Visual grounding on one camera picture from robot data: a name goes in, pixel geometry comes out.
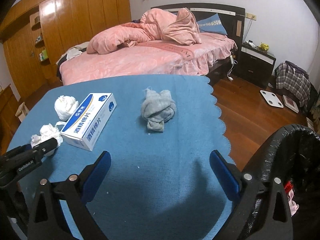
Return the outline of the plaid shirt on chair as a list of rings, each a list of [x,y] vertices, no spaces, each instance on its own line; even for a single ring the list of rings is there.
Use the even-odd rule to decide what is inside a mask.
[[[298,100],[300,108],[308,109],[311,83],[308,73],[290,61],[281,63],[275,70],[276,89],[286,89]]]

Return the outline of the pink bed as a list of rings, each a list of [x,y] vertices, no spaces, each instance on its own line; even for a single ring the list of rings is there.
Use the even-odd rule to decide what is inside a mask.
[[[58,74],[64,85],[127,75],[207,75],[217,61],[237,50],[236,42],[225,35],[201,33],[200,38],[201,44],[192,46],[156,40],[105,55],[83,52],[63,62]]]

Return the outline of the framed picture on floor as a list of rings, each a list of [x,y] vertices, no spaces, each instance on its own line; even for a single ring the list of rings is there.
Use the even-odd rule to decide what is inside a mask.
[[[284,100],[284,105],[291,109],[292,111],[294,111],[295,113],[299,113],[299,108],[297,106],[297,104],[288,96],[283,95],[283,100]]]

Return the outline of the black nightstand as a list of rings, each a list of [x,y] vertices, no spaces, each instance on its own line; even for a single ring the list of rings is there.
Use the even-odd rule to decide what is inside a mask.
[[[275,56],[243,43],[238,59],[234,75],[260,88],[266,88],[276,63]]]

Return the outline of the white blue medicine box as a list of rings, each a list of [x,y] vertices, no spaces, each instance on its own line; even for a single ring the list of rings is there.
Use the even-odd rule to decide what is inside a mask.
[[[68,144],[92,151],[117,102],[112,93],[90,93],[60,131]]]

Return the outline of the white tissue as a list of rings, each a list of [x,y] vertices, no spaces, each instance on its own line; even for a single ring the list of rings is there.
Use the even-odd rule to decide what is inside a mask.
[[[60,130],[57,126],[53,126],[52,124],[43,125],[40,129],[40,135],[34,134],[31,136],[31,148],[43,143],[51,138],[57,140],[57,146],[60,147],[63,143],[63,138],[60,134]]]
[[[73,96],[59,96],[54,109],[61,121],[67,121],[79,107],[79,102]]]

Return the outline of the black headboard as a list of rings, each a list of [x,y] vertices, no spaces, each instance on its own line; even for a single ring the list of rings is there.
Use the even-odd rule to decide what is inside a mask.
[[[216,3],[177,3],[158,5],[153,8],[169,12],[178,12],[181,8],[187,8],[194,14],[197,21],[218,14],[228,37],[236,42],[238,47],[236,53],[241,51],[246,13],[244,8]]]

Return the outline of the grey knotted sock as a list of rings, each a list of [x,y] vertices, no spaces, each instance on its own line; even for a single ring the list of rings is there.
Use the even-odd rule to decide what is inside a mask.
[[[159,93],[149,88],[145,90],[140,114],[148,130],[164,132],[165,123],[173,118],[175,112],[176,103],[169,90],[161,90]]]

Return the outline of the black trash bin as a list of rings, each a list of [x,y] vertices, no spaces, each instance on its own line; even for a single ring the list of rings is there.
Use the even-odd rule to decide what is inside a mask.
[[[319,239],[319,135],[290,124],[275,131],[243,169],[264,183],[278,177],[293,185],[299,205],[292,217],[294,239]]]

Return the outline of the wooden wardrobe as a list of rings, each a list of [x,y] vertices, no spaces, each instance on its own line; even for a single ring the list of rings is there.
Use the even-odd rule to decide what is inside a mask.
[[[57,80],[54,65],[68,48],[129,21],[129,0],[19,1],[1,23],[1,42],[20,98]]]

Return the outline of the white bathroom scale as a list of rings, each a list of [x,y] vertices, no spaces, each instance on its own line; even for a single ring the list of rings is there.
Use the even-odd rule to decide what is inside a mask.
[[[279,98],[276,96],[276,94],[266,90],[260,90],[260,94],[263,96],[263,98],[265,99],[265,101],[269,106],[284,108],[283,104],[281,103]]]

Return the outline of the clothes pile on bed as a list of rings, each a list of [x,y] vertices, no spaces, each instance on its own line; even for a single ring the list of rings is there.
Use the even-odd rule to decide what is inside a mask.
[[[63,59],[65,60],[71,60],[79,55],[81,55],[83,52],[87,50],[89,42],[84,42],[81,44],[77,44],[71,48],[69,48],[64,54],[61,55],[61,57],[57,60],[56,65],[58,65]]]

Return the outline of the yellow plush toy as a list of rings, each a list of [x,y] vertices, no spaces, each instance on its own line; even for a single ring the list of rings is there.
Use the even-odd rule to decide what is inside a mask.
[[[262,51],[268,51],[269,50],[269,45],[265,43],[261,43],[260,46],[258,47]]]

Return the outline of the blue pillow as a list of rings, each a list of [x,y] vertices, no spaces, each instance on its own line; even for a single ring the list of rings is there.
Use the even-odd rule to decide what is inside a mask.
[[[197,21],[197,24],[201,33],[216,33],[227,36],[227,31],[218,14],[214,14],[209,18]]]

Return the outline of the pink duvet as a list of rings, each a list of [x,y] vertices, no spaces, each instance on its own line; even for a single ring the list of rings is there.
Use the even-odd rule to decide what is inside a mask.
[[[176,14],[159,8],[146,11],[140,22],[129,22],[108,28],[95,35],[87,53],[105,55],[122,44],[129,47],[155,40],[173,41],[183,46],[201,44],[200,30],[193,13],[182,8]]]

